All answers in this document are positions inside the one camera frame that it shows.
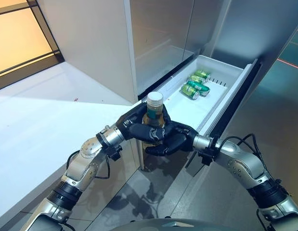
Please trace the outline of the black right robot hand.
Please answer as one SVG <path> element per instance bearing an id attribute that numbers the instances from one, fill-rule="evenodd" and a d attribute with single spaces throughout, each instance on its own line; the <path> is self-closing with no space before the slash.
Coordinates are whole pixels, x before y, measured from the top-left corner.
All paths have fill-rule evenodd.
<path id="1" fill-rule="evenodd" d="M 145 152 L 153 156 L 167 156 L 179 150 L 192 151 L 194 138 L 198 132 L 191 126 L 171 120 L 165 106 L 162 109 L 162 116 L 164 126 L 151 129 L 154 141 L 151 146 L 145 148 Z"/>

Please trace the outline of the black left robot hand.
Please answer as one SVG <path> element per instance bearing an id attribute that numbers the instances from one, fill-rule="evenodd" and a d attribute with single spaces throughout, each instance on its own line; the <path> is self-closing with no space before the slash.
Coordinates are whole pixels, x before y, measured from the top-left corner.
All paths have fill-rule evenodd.
<path id="1" fill-rule="evenodd" d="M 146 112 L 146 103 L 140 103 L 117 120 L 116 127 L 119 129 L 125 140 L 135 138 L 148 143 L 164 140 L 164 128 L 154 128 L 142 123 L 143 116 Z"/>

